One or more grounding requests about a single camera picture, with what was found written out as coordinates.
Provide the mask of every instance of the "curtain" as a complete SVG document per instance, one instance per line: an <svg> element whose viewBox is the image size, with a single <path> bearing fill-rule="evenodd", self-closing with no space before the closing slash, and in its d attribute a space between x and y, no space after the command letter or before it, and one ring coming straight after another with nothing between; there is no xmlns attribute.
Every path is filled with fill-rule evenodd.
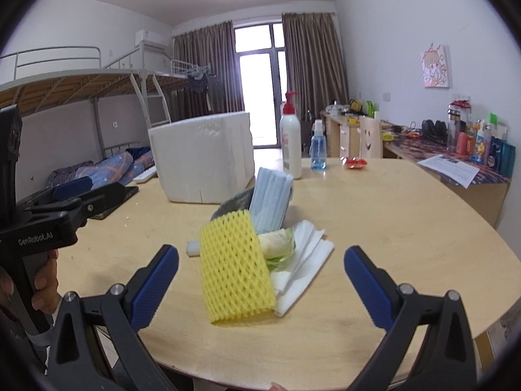
<svg viewBox="0 0 521 391"><path fill-rule="evenodd" d="M320 112L333 100L347 104L347 80L337 31L329 13L282 16L288 63L288 89L297 91L301 121L307 112Z"/></svg>
<svg viewBox="0 0 521 391"><path fill-rule="evenodd" d="M217 74L214 79L208 78L210 88L214 85L211 92L214 96L213 112L208 111L205 93L181 90L178 91L180 119L244 110L241 77L235 58L235 31L231 22L176 36L174 58L199 66L210 64L212 72Z"/></svg>

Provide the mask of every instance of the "air conditioner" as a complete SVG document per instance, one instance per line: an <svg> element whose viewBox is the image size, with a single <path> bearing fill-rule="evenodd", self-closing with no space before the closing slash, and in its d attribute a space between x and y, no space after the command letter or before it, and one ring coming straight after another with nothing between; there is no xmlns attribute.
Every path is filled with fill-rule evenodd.
<svg viewBox="0 0 521 391"><path fill-rule="evenodd" d="M147 30L141 30L136 33L135 46L139 46L141 41L143 41L146 45L162 49L170 48L172 46L172 38L165 37Z"/></svg>

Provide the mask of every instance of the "blue face mask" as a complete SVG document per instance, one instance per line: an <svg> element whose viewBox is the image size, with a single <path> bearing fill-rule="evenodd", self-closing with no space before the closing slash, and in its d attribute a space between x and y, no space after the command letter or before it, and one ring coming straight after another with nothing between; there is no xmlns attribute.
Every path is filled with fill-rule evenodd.
<svg viewBox="0 0 521 391"><path fill-rule="evenodd" d="M249 214L257 234L278 231L293 197L293 176L261 168Z"/></svg>

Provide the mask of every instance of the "blue gripper pad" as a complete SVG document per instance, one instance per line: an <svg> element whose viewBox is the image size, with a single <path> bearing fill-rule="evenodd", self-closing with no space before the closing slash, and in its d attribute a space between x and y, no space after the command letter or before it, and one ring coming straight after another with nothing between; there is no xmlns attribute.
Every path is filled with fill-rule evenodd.
<svg viewBox="0 0 521 391"><path fill-rule="evenodd" d="M92 189L92 179L88 176L58 185L53 190L52 198L56 201L65 201L69 198L78 197Z"/></svg>
<svg viewBox="0 0 521 391"><path fill-rule="evenodd" d="M373 319L374 325L389 332L395 319L393 301L391 300L392 295L389 295L389 291L395 293L396 284L394 284L387 272L376 268L358 246L346 250L344 268L371 319ZM390 287L387 287L387 290L385 289L385 285L389 285L388 281L385 284L380 283L379 279L382 279L382 272L394 284L393 290Z"/></svg>
<svg viewBox="0 0 521 391"><path fill-rule="evenodd" d="M178 268L177 249L163 245L150 264L139 269L130 279L124 308L135 332L150 325Z"/></svg>

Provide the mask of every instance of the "wooden desk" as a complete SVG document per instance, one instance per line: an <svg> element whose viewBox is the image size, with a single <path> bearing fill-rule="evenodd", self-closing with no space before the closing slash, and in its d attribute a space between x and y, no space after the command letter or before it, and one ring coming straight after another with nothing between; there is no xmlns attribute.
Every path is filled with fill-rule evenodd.
<svg viewBox="0 0 521 391"><path fill-rule="evenodd" d="M344 273L351 245L361 245L398 283L433 295L458 290L474 337L521 295L514 253L428 173L405 160L371 160L366 171L343 170L338 159L328 163L326 172L312 172L304 161L287 224L311 220L327 230L335 250L282 319L210 325L200 260L189 259L185 249L215 207L169 203L157 179L140 185L137 196L107 219L89 220L78 231L78 244L60 254L59 291L104 293L147 265L162 244L174 244L179 272L152 324L140 332L150 353L176 371L222 385L265 390L275 381L302 391L346 389L383 336ZM417 334L401 374L422 338Z"/></svg>
<svg viewBox="0 0 521 391"><path fill-rule="evenodd" d="M420 162L443 152L444 148L437 144L414 138L397 137L392 142L384 143L384 157L393 157L394 155L394 157L409 160L412 163ZM453 156L467 162L466 158L457 155ZM510 180L486 166L476 164L475 166L480 168L480 172L468 189L463 188L450 178L444 177L430 169L426 170L467 202L492 227L495 227L499 220L506 194L509 191Z"/></svg>
<svg viewBox="0 0 521 391"><path fill-rule="evenodd" d="M328 157L360 157L360 122L356 117L332 116L321 113L326 122ZM390 126L382 121L382 127Z"/></svg>

